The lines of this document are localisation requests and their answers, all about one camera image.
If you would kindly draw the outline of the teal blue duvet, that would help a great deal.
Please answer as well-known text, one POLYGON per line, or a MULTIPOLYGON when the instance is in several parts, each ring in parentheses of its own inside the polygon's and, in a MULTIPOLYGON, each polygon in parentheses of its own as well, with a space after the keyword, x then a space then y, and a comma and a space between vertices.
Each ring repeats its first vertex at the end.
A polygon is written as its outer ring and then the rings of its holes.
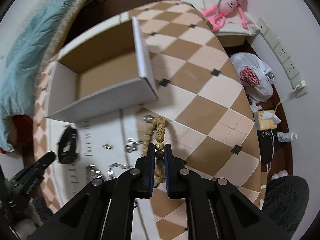
POLYGON ((12 117, 33 117, 35 82, 41 62, 60 21, 74 0, 47 0, 16 39, 7 56, 1 84, 1 149, 13 152, 8 142, 12 117))

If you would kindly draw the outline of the black smart watch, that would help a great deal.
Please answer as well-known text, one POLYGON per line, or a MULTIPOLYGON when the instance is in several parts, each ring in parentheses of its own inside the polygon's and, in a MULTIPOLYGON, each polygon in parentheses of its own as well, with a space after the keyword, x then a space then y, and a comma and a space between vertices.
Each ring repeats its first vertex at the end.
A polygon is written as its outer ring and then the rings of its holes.
POLYGON ((77 130, 68 126, 57 143, 59 163, 70 165, 76 161, 78 157, 78 154, 76 153, 77 141, 77 130))

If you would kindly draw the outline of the checkered tablecloth with lettering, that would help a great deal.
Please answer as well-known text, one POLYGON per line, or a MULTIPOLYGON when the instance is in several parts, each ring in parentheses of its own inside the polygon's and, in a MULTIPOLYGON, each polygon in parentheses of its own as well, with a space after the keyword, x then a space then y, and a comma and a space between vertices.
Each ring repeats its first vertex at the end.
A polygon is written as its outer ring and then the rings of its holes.
MULTIPOLYGON (((180 1, 146 4, 114 16, 81 34, 72 49, 110 27, 136 17, 148 44, 158 100, 80 122, 76 164, 54 162, 44 174, 41 191, 56 212, 89 180, 119 176, 143 149, 128 153, 129 139, 139 140, 148 124, 144 116, 166 121, 164 141, 187 168, 204 178, 226 178, 256 206, 262 207, 267 175, 261 170, 257 132, 247 96, 231 60, 199 11, 180 1), (103 144, 113 146, 106 150, 103 144)), ((68 126, 45 117, 51 63, 42 69, 34 115, 35 158, 57 151, 68 126)))

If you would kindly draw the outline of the small yellow box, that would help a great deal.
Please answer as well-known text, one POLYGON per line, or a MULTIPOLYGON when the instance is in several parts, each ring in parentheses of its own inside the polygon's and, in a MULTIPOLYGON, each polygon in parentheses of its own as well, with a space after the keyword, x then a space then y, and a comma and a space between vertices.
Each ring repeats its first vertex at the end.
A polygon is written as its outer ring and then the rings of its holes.
POLYGON ((274 110, 258 111, 253 114, 254 123, 257 131, 276 129, 277 124, 274 122, 274 110))

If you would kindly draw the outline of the small white bottle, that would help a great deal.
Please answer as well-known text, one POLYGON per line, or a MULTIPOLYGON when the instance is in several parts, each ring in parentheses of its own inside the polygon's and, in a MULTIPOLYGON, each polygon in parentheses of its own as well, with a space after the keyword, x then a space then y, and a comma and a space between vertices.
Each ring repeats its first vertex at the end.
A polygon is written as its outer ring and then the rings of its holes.
POLYGON ((278 132, 277 138, 279 142, 292 142, 298 139, 298 135, 294 132, 278 132))

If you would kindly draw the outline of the white cardboard box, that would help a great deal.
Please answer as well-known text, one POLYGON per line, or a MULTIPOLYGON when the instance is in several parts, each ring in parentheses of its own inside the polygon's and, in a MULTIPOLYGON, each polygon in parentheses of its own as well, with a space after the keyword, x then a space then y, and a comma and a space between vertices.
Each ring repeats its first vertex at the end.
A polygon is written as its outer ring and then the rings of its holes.
POLYGON ((53 120, 77 123, 158 100, 136 17, 61 49, 51 67, 44 111, 53 120))

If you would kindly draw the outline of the white wall power strip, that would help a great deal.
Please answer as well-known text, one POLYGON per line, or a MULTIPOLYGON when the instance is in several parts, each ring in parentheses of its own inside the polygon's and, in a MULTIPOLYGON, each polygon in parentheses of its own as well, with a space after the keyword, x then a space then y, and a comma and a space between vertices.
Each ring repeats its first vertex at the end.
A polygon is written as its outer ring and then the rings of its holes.
MULTIPOLYGON (((287 75, 288 80, 291 83, 292 89, 294 89, 295 85, 299 81, 304 80, 295 63, 292 61, 291 55, 287 51, 287 49, 282 45, 280 38, 276 35, 276 33, 261 19, 257 20, 257 26, 260 29, 260 33, 277 60, 281 64, 285 74, 287 75)), ((303 96, 308 92, 307 87, 297 90, 295 92, 295 96, 298 98, 303 96)))

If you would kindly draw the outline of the crumpled white tissue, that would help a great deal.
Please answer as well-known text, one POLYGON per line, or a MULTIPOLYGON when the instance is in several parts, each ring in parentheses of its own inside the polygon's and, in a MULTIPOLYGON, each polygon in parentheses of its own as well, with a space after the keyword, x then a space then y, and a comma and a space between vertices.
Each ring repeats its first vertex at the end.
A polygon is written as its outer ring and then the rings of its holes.
POLYGON ((252 103, 250 105, 250 109, 252 113, 257 113, 258 111, 261 111, 263 108, 260 105, 257 105, 256 103, 252 103))

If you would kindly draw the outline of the cardboard box under cloth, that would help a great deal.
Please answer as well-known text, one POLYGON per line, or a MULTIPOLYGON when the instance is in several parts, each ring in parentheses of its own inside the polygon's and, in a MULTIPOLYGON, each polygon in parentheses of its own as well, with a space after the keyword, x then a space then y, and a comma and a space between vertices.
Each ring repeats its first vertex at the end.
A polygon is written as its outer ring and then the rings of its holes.
POLYGON ((221 45, 227 48, 242 46, 245 42, 245 36, 239 35, 218 36, 217 38, 220 41, 221 45))

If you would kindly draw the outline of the white plastic bag red print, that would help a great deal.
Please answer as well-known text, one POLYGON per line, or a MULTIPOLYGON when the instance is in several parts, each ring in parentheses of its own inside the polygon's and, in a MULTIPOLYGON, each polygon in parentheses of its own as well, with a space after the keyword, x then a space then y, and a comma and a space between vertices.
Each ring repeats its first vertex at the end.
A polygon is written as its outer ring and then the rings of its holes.
POLYGON ((251 99, 266 102, 273 95, 275 74, 272 68, 251 53, 236 53, 230 59, 251 99))

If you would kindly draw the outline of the pink panther plush toy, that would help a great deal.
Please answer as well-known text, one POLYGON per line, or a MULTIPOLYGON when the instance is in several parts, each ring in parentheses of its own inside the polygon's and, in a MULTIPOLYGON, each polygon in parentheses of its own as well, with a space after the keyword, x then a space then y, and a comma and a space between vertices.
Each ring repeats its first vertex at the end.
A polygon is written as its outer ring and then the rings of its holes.
POLYGON ((247 0, 219 0, 218 3, 212 7, 204 10, 202 15, 212 25, 212 31, 215 33, 225 25, 226 17, 236 9, 240 14, 242 27, 248 29, 246 17, 242 9, 242 5, 246 1, 247 0))

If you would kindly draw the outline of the bed mattress patterned sheet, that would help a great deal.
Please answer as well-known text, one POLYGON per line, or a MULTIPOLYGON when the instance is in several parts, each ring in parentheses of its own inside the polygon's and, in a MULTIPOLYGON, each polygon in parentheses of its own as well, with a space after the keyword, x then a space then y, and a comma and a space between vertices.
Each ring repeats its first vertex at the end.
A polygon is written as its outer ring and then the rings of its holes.
POLYGON ((74 0, 70 8, 67 10, 66 14, 60 21, 55 34, 53 35, 46 51, 44 52, 41 65, 46 65, 49 60, 62 48, 76 16, 87 1, 88 0, 74 0))

